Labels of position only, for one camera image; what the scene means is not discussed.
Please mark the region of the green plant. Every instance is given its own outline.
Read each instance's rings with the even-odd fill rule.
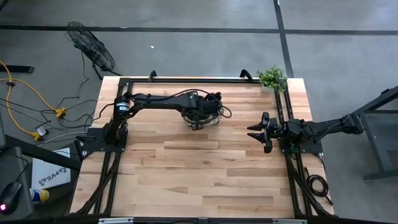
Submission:
[[[268,88],[284,90],[287,87],[284,71],[276,65],[268,69],[265,74],[259,70],[256,73],[259,75],[260,83]]]

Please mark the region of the wooden tabletop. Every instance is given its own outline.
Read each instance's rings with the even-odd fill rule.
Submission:
[[[113,103],[118,82],[119,77],[104,77],[95,117]],[[288,85],[294,116],[310,121],[303,80],[291,78]],[[232,118],[199,131],[192,131],[177,111],[143,110],[129,119],[112,216],[293,217],[285,158],[277,141],[272,152],[264,154],[263,146],[246,135],[246,127],[260,122],[262,112],[277,117],[274,94],[262,92],[259,84],[135,83],[132,89],[171,95],[187,88],[220,91]],[[112,107],[104,110],[93,127],[103,127],[112,111]],[[71,212],[81,208],[97,187],[103,156],[95,152],[83,161]],[[325,177],[314,155],[303,154],[303,164],[311,174]],[[300,190],[298,194],[302,203]],[[326,199],[317,199],[333,213]]]

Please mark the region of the yellow extension cord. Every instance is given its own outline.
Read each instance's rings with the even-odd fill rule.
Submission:
[[[8,68],[7,68],[7,66],[4,64],[4,62],[2,62],[2,61],[0,60],[0,63],[1,63],[1,65],[3,65],[3,67],[6,69],[6,72],[7,72],[8,77],[9,77],[9,78],[0,78],[0,81],[9,81],[9,82],[17,81],[17,82],[23,83],[24,85],[28,86],[31,90],[33,90],[33,91],[40,97],[40,99],[41,99],[51,110],[54,110],[54,112],[57,114],[57,117],[58,117],[58,118],[65,115],[65,112],[66,112],[66,111],[65,111],[65,108],[62,108],[62,109],[55,109],[54,107],[52,107],[51,105],[49,105],[49,103],[46,102],[46,100],[43,98],[43,96],[42,96],[37,90],[35,90],[35,88],[33,88],[33,87],[30,86],[28,83],[26,83],[26,82],[24,82],[24,81],[22,81],[22,80],[19,80],[19,79],[16,79],[16,78],[12,78],[12,77],[11,77],[11,74],[10,74],[10,71],[8,70]],[[9,106],[9,98],[10,98],[10,95],[11,95],[11,90],[12,90],[12,87],[9,86],[9,88],[8,88],[8,94],[7,94],[7,102],[6,102],[6,103],[7,103],[7,110],[8,110],[8,113],[10,114],[10,117],[11,117],[12,121],[15,123],[15,125],[16,125],[21,131],[23,131],[23,132],[25,132],[25,133],[27,133],[27,134],[30,134],[31,136],[34,137],[34,139],[35,139],[36,141],[42,140],[42,138],[41,138],[41,136],[40,136],[40,134],[39,134],[38,132],[26,131],[23,127],[21,127],[21,126],[18,124],[18,122],[17,122],[17,121],[15,120],[15,118],[13,117],[13,115],[12,115],[12,113],[11,113],[11,110],[10,110],[10,106]]]

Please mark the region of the black coiled cable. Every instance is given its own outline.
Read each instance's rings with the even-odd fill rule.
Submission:
[[[307,168],[304,168],[304,169],[308,176],[307,179],[305,180],[305,183],[307,184],[307,186],[311,190],[311,192],[318,197],[325,197],[328,200],[328,202],[330,203],[330,205],[333,205],[333,202],[328,197],[328,192],[329,192],[328,182],[326,182],[326,180],[322,176],[317,175],[317,174],[310,175],[310,173],[308,172],[308,169]],[[323,189],[321,191],[315,190],[313,188],[313,183],[316,180],[322,184]]]

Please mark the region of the fan stand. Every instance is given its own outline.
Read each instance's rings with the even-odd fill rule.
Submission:
[[[94,68],[94,70],[95,70],[95,73],[97,73],[97,76],[98,76],[98,78],[100,79],[100,80],[102,80],[103,79],[103,77],[100,75],[100,73],[98,72],[98,70],[97,70],[97,66],[96,66],[96,64],[93,62],[93,68]],[[100,68],[101,69],[101,71],[102,72],[110,72],[110,73],[112,73],[112,74],[115,74],[115,75],[118,75],[118,76],[122,76],[122,75],[120,75],[119,73],[117,73],[117,72],[114,72],[114,71],[111,71],[111,70],[108,70],[108,69],[105,69],[105,68]]]

